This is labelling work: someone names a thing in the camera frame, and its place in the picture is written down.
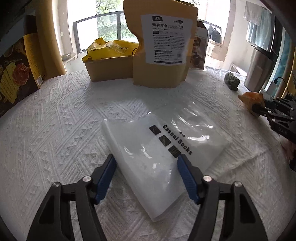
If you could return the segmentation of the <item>person's hand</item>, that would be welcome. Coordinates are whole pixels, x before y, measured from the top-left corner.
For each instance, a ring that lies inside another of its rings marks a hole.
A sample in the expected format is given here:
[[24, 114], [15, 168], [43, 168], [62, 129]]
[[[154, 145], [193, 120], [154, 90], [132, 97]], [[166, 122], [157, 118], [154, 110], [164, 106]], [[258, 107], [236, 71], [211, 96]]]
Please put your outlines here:
[[280, 136], [280, 144], [285, 153], [287, 163], [289, 164], [290, 161], [294, 158], [295, 144], [282, 136]]

